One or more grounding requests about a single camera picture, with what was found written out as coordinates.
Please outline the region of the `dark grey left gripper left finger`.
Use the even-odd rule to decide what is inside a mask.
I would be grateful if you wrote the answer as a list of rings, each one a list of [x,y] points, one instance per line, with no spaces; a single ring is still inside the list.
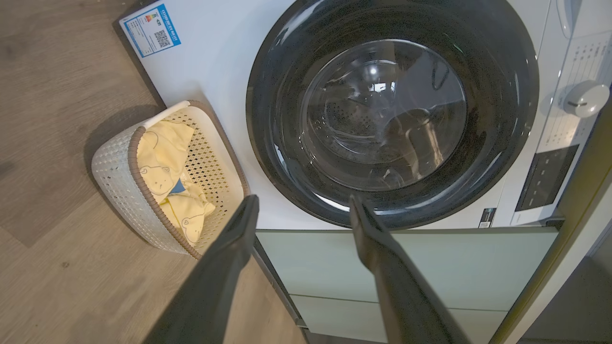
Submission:
[[[223,344],[239,275],[253,255],[259,198],[242,200],[143,344]]]

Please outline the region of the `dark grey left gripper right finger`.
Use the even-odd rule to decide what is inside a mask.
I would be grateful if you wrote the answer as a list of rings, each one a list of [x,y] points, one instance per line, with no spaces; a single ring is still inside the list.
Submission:
[[[374,210],[355,194],[349,204],[358,257],[374,276],[388,344],[471,344]]]

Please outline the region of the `yellow bear print garment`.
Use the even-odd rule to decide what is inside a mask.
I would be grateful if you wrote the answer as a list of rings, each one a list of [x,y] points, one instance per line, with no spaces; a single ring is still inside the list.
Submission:
[[[203,189],[186,179],[179,179],[159,206],[191,246],[196,245],[205,219],[216,209],[207,200]]]
[[[161,120],[142,135],[136,161],[156,203],[161,203],[177,185],[193,133],[194,129],[184,123]]]

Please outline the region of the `pale green cabinet door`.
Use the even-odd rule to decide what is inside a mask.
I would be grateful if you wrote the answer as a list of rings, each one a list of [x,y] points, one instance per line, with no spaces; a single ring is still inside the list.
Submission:
[[[479,311],[509,311],[557,235],[554,228],[392,233],[446,307]],[[257,238],[289,294],[378,300],[352,232],[261,230]]]
[[[291,295],[291,299],[313,333],[386,343],[380,305],[344,299]],[[503,311],[449,309],[473,344],[488,344],[506,317]]]

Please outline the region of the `black washing machine display panel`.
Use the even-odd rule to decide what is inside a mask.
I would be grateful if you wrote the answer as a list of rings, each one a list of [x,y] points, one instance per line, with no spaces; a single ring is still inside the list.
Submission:
[[[579,145],[534,155],[516,211],[553,203],[573,163]]]

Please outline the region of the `white washing machine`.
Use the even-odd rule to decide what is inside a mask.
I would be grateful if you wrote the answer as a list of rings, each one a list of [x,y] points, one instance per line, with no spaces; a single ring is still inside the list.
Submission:
[[[600,113],[564,98],[612,100],[612,0],[583,0],[570,40],[556,0],[156,2],[182,44],[136,56],[164,104],[216,111],[259,229],[348,229],[353,194],[395,230],[539,222]],[[553,203],[517,212],[534,155],[574,145]]]

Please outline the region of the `silver washing machine control knob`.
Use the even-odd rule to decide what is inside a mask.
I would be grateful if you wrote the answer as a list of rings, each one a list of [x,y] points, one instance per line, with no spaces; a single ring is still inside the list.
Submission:
[[[569,91],[562,106],[569,115],[586,119],[601,111],[609,97],[610,89],[607,85],[595,80],[585,80]]]

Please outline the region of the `white perforated laundry basket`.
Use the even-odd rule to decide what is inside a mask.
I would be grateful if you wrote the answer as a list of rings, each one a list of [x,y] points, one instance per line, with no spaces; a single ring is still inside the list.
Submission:
[[[142,178],[136,151],[147,129],[161,120],[191,127],[193,136],[186,149],[181,182],[201,189],[214,211],[203,221],[197,237],[188,236],[190,225],[171,223],[153,192]],[[208,104],[186,100],[129,127],[101,145],[91,163],[92,174],[107,200],[129,226],[146,242],[168,252],[199,259],[217,239],[250,190],[220,120]]]

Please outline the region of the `blue energy label sticker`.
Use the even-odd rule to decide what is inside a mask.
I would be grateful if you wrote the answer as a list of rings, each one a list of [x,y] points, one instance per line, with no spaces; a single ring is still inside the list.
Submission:
[[[170,13],[162,2],[123,18],[120,25],[140,58],[182,44]]]

